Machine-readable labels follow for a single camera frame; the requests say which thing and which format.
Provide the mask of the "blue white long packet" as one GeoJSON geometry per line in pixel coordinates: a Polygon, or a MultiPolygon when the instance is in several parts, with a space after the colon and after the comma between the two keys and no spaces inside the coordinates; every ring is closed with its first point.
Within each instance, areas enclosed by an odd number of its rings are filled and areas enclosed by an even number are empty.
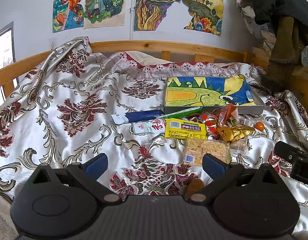
{"type": "Polygon", "coordinates": [[[150,110],[150,111],[123,113],[123,114],[113,114],[111,115],[111,117],[116,125],[122,125],[132,122],[153,120],[162,115],[164,115],[164,112],[162,110],[150,110]]]}

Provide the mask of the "orange red snack packet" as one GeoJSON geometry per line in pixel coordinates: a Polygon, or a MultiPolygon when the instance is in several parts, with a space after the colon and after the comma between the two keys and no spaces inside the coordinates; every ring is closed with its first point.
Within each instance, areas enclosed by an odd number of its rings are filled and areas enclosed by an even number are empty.
{"type": "Polygon", "coordinates": [[[207,131],[212,134],[218,134],[217,128],[231,127],[238,123],[238,109],[232,103],[219,107],[211,112],[203,112],[200,119],[207,127],[207,131]]]}

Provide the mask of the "small orange ball candy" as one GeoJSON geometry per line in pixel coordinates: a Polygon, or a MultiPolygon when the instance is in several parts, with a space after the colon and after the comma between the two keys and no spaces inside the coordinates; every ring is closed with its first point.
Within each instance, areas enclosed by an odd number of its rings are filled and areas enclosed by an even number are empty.
{"type": "Polygon", "coordinates": [[[262,122],[257,122],[254,127],[259,131],[264,131],[264,124],[262,122]]]}

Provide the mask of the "orange girl wall drawing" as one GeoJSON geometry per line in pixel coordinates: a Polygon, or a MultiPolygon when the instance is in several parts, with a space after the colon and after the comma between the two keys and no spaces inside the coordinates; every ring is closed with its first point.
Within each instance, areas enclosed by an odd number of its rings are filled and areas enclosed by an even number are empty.
{"type": "Polygon", "coordinates": [[[53,0],[52,32],[83,27],[85,0],[53,0]]]}

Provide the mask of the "window frame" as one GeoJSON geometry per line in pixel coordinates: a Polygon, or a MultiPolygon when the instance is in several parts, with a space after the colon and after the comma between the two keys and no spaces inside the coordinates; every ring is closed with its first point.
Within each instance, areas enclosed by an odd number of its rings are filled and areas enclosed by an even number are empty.
{"type": "MultiPolygon", "coordinates": [[[[13,22],[7,24],[0,30],[0,69],[15,62],[14,53],[14,36],[13,36],[13,22]]],[[[15,88],[19,81],[18,77],[13,79],[8,86],[15,88]]],[[[2,87],[0,87],[0,106],[6,99],[6,95],[2,87]]]]}

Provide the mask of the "wooden bed rail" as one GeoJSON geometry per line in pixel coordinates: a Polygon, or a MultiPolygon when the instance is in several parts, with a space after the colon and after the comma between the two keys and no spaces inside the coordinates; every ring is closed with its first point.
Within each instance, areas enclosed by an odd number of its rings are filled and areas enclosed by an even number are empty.
{"type": "Polygon", "coordinates": [[[28,120],[60,125],[73,138],[113,114],[162,110],[167,79],[174,76],[243,75],[264,102],[263,112],[291,116],[308,132],[308,82],[291,75],[288,87],[270,93],[267,71],[249,55],[228,50],[157,41],[90,43],[76,38],[49,53],[0,70],[0,87],[27,74],[0,106],[0,158],[12,158],[16,125],[28,120]],[[136,50],[167,64],[142,66],[126,51],[136,50]]]}

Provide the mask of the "cream pillow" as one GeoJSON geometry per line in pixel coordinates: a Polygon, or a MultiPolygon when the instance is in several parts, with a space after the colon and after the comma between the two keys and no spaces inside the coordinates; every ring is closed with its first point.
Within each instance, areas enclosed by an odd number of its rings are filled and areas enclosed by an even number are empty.
{"type": "Polygon", "coordinates": [[[140,63],[142,66],[149,66],[149,65],[157,65],[157,64],[167,64],[171,63],[171,61],[166,61],[163,59],[156,58],[154,56],[151,56],[149,54],[136,51],[136,50],[130,50],[126,51],[127,55],[134,59],[134,61],[140,63]]]}

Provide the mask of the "brown hanging trousers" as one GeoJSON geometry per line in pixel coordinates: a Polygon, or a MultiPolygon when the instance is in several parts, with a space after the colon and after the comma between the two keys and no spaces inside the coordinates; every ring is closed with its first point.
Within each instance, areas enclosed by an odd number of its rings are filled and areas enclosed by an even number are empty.
{"type": "Polygon", "coordinates": [[[287,16],[279,21],[276,42],[271,52],[267,73],[262,85],[270,93],[282,92],[288,87],[290,77],[299,58],[299,31],[294,18],[287,16]]]}

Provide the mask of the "peanut brittle clear packet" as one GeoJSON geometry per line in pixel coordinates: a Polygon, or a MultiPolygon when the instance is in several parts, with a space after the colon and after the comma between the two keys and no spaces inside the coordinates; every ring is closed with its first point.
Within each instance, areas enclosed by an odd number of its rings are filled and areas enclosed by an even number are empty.
{"type": "Polygon", "coordinates": [[[247,154],[247,153],[249,153],[248,137],[244,137],[242,139],[230,143],[231,155],[247,154]]]}

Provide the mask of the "green stick packet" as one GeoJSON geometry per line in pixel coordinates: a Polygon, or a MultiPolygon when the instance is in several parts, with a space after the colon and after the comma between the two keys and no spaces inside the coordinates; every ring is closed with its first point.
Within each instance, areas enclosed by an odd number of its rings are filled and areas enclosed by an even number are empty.
{"type": "Polygon", "coordinates": [[[169,114],[158,116],[156,119],[182,118],[182,117],[186,117],[188,115],[199,113],[199,112],[202,111],[202,109],[203,109],[203,107],[201,107],[201,106],[187,108],[187,109],[183,109],[181,111],[177,111],[177,112],[174,112],[174,113],[169,113],[169,114]]]}

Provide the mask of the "yellow snack bar packet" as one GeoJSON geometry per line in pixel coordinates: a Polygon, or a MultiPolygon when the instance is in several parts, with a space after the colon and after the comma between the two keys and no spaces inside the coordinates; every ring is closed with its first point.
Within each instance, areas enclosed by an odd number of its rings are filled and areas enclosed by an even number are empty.
{"type": "Polygon", "coordinates": [[[172,118],[166,120],[164,136],[181,140],[207,139],[207,130],[205,124],[172,118]]]}

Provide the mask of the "white red snack pouch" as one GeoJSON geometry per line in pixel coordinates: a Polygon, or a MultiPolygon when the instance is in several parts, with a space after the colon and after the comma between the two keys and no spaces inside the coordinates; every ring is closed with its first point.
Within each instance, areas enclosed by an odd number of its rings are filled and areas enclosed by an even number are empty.
{"type": "Polygon", "coordinates": [[[154,119],[132,123],[132,130],[135,134],[160,134],[165,132],[166,120],[154,119]]]}

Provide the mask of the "rice cracker clear packet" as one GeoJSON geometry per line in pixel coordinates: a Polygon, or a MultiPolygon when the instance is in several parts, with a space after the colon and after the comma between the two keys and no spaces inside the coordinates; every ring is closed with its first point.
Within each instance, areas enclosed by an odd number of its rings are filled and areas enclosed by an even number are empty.
{"type": "Polygon", "coordinates": [[[225,142],[191,138],[185,141],[182,161],[184,164],[202,166],[205,154],[211,154],[226,164],[231,161],[230,151],[225,142]]]}

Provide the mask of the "brown date snack packet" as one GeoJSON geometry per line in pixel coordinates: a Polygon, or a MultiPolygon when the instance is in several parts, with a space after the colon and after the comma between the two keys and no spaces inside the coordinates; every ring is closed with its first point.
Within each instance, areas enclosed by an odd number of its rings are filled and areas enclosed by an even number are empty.
{"type": "Polygon", "coordinates": [[[189,199],[193,194],[198,193],[202,188],[204,188],[204,182],[199,178],[194,178],[187,186],[184,192],[184,198],[189,199]]]}

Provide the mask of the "gold foil snack packet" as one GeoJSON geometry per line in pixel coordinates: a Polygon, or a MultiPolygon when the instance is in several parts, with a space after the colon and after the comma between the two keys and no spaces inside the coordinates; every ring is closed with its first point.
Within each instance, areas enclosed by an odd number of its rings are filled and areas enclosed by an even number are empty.
{"type": "Polygon", "coordinates": [[[231,127],[218,126],[217,131],[223,141],[234,142],[250,135],[255,131],[255,128],[242,124],[237,124],[231,127]]]}

